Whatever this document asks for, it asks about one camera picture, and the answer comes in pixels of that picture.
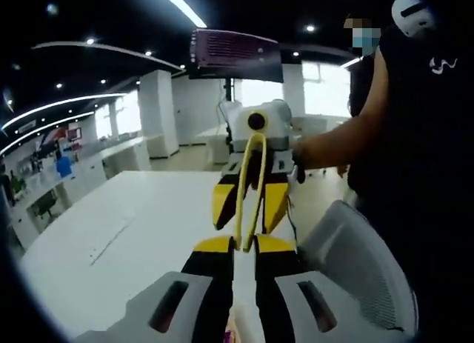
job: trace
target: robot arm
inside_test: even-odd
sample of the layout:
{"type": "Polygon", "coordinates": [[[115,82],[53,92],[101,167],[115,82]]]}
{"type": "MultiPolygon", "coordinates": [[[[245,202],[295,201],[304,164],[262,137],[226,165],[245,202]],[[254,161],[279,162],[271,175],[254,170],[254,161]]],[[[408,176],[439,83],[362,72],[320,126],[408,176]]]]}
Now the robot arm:
{"type": "Polygon", "coordinates": [[[405,340],[402,332],[366,321],[349,293],[322,273],[306,270],[288,243],[271,236],[286,213],[290,185],[304,180],[290,149],[285,105],[275,100],[229,114],[235,152],[213,193],[213,222],[220,230],[236,216],[234,235],[200,242],[180,273],[165,274],[131,299],[121,321],[76,342],[222,343],[233,306],[234,253],[241,248],[248,252],[252,245],[256,304],[266,342],[405,340]],[[251,183],[258,184],[258,201],[251,231],[243,239],[242,203],[251,183]],[[255,234],[261,202],[264,224],[261,234],[255,234]]]}

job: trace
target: monitor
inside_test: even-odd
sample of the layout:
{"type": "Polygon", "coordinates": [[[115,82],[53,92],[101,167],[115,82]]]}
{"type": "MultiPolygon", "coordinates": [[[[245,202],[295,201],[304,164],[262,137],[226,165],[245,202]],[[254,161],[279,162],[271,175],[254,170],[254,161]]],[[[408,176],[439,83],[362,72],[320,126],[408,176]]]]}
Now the monitor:
{"type": "Polygon", "coordinates": [[[73,128],[72,130],[67,130],[67,139],[69,141],[76,141],[82,138],[81,128],[73,128]]]}
{"type": "Polygon", "coordinates": [[[190,79],[283,82],[277,41],[228,30],[197,29],[191,37],[190,79]]]}

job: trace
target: ceiling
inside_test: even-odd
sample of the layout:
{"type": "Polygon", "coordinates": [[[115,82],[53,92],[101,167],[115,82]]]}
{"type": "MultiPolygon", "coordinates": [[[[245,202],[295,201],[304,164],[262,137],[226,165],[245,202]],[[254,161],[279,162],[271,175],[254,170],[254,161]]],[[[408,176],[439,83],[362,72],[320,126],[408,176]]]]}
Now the ceiling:
{"type": "MultiPolygon", "coordinates": [[[[355,11],[379,24],[390,23],[392,0],[185,0],[208,27],[252,33],[281,42],[284,62],[318,59],[342,64],[349,56],[345,16],[355,11]],[[315,26],[308,33],[305,26],[315,26]],[[300,52],[294,57],[293,52],[300,52]]],[[[0,122],[28,110],[79,96],[127,92],[139,76],[161,68],[151,59],[94,47],[47,46],[55,41],[123,48],[180,66],[187,63],[195,27],[169,0],[9,0],[0,12],[0,122]]],[[[18,121],[0,134],[0,148],[14,131],[36,119],[44,123],[94,109],[94,100],[51,107],[18,121]]]]}

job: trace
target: window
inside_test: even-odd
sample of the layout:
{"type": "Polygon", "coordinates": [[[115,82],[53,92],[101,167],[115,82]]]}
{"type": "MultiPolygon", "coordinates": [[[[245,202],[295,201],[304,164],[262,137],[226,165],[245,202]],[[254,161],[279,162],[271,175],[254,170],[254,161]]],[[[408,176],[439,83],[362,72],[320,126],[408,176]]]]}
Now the window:
{"type": "Polygon", "coordinates": [[[112,136],[112,125],[110,123],[110,110],[109,105],[98,108],[94,115],[96,119],[96,132],[97,139],[107,138],[112,136]]]}
{"type": "Polygon", "coordinates": [[[138,105],[138,91],[117,99],[116,102],[118,134],[141,130],[140,107],[138,105]]]}
{"type": "Polygon", "coordinates": [[[274,99],[283,99],[283,84],[272,81],[242,80],[242,105],[258,106],[274,99]]]}
{"type": "Polygon", "coordinates": [[[304,109],[313,115],[350,117],[350,72],[338,65],[303,63],[304,109]]]}

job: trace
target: white table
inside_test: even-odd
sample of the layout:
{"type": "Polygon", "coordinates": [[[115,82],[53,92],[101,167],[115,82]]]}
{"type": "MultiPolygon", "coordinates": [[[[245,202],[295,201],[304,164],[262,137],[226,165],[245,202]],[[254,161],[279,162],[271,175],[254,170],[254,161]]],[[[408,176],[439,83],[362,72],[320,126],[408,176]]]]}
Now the white table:
{"type": "Polygon", "coordinates": [[[99,152],[94,157],[102,159],[106,167],[116,175],[122,171],[151,170],[150,156],[144,137],[137,137],[99,152]]]}
{"type": "Polygon", "coordinates": [[[81,159],[72,166],[73,173],[61,179],[56,164],[27,180],[26,196],[13,208],[11,226],[25,250],[40,236],[31,206],[45,193],[55,190],[64,210],[106,182],[104,162],[110,177],[125,170],[151,170],[146,141],[138,137],[81,159]]]}
{"type": "Polygon", "coordinates": [[[221,124],[218,127],[210,128],[209,130],[205,130],[204,132],[199,133],[194,142],[195,144],[203,144],[209,141],[209,139],[214,137],[224,137],[224,139],[228,136],[227,132],[227,125],[221,124]]]}
{"type": "MultiPolygon", "coordinates": [[[[67,337],[105,330],[127,301],[168,271],[180,271],[202,239],[217,232],[211,198],[219,173],[121,173],[74,204],[21,260],[25,282],[67,337]]],[[[244,207],[250,220],[255,192],[244,207]]],[[[284,219],[275,236],[292,241],[284,219]]],[[[255,306],[254,254],[236,252],[234,309],[243,342],[264,342],[255,306]]]]}

